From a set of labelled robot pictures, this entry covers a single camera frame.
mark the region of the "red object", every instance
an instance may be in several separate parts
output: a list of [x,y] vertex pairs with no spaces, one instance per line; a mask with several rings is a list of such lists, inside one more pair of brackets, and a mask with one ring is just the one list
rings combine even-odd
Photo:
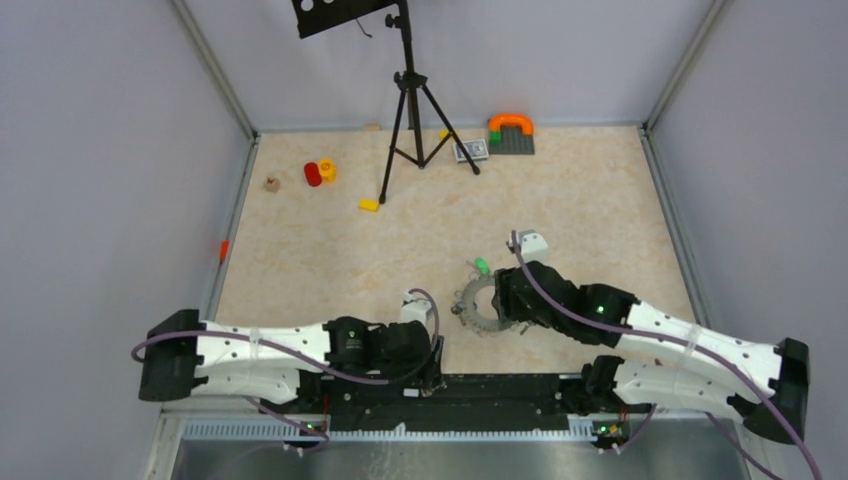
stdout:
[[303,166],[303,174],[306,175],[306,183],[310,187],[321,185],[321,172],[318,170],[318,164],[309,162]]
[[221,252],[218,254],[218,261],[220,263],[224,263],[224,260],[227,259],[227,252],[230,250],[230,241],[224,240],[221,242]]

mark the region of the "gray circular object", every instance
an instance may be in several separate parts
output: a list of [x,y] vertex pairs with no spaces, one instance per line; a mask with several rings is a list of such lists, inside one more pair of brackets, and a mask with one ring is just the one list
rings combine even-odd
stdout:
[[463,325],[468,325],[484,332],[500,332],[511,326],[511,323],[502,322],[497,318],[486,318],[483,315],[480,315],[480,312],[474,308],[474,301],[477,297],[477,293],[486,287],[494,286],[495,277],[491,275],[482,275],[465,286],[465,289],[462,291],[462,295],[459,298],[459,302],[454,305],[453,309],[451,309],[452,311],[458,312],[455,314],[462,321]]

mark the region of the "orange arch block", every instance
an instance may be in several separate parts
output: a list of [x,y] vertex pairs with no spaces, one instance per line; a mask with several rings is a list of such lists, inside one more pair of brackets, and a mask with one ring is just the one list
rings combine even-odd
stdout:
[[533,121],[517,113],[501,113],[489,120],[489,131],[500,131],[501,127],[521,127],[524,135],[533,135]]

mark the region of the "tabletop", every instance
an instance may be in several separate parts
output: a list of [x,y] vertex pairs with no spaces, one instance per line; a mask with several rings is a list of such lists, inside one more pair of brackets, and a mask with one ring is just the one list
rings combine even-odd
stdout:
[[[486,135],[458,133],[464,141]],[[479,176],[456,162],[450,144],[424,170],[395,156],[387,203],[361,210],[361,198],[379,195],[390,139],[389,131],[262,135],[216,321],[392,322],[403,293],[419,287],[441,314],[445,373],[579,372],[610,354],[543,327],[480,333],[451,314],[473,274],[469,261],[517,265],[504,245],[512,229],[541,233],[546,263],[575,284],[607,283],[693,320],[635,127],[536,128],[535,155],[491,156],[478,163]],[[424,131],[425,150],[438,142],[437,130]],[[410,131],[398,146],[414,152]],[[303,166],[322,158],[333,160],[337,178],[310,187]],[[278,190],[265,188],[269,178]]]

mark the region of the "music stand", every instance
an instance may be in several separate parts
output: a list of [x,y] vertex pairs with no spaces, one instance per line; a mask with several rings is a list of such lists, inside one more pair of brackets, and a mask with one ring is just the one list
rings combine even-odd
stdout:
[[[306,38],[316,33],[323,32],[324,30],[328,30],[351,20],[356,20],[363,15],[367,15],[391,5],[396,4],[398,6],[398,15],[394,17],[391,14],[386,15],[385,23],[387,27],[397,28],[401,32],[401,39],[403,40],[403,54],[406,60],[406,70],[402,74],[400,72],[395,72],[394,74],[394,82],[398,86],[398,89],[400,89],[400,98],[398,99],[397,114],[395,115],[395,124],[394,129],[392,130],[392,141],[389,145],[389,158],[386,160],[386,173],[383,176],[383,187],[380,190],[381,204],[386,203],[386,189],[389,186],[389,177],[391,176],[392,161],[394,160],[395,153],[414,163],[419,169],[423,170],[442,146],[444,146],[448,140],[453,138],[463,156],[468,161],[471,171],[474,172],[475,175],[480,174],[480,168],[471,159],[471,154],[468,153],[468,149],[465,148],[465,144],[462,143],[462,140],[460,140],[456,130],[454,130],[451,125],[450,120],[448,120],[444,111],[442,111],[442,108],[439,106],[439,103],[436,101],[436,98],[433,96],[433,93],[427,87],[427,77],[415,71],[415,63],[412,59],[412,29],[409,24],[409,6],[406,0],[335,0],[331,3],[324,3],[322,0],[312,0],[312,8],[310,10],[303,10],[301,6],[303,3],[304,2],[302,0],[292,0],[295,14],[297,15],[297,28],[300,32],[300,38]],[[433,149],[426,158],[424,157],[424,145],[421,138],[421,117],[418,109],[419,88],[424,92],[427,100],[430,101],[430,105],[433,106],[433,110],[436,111],[436,114],[442,120],[442,123],[448,131],[448,134],[442,138],[441,142],[439,142],[436,148]],[[407,96],[409,97],[409,126],[415,135],[414,158],[403,150],[397,148],[398,131],[400,130],[400,122],[403,117],[403,106]]]

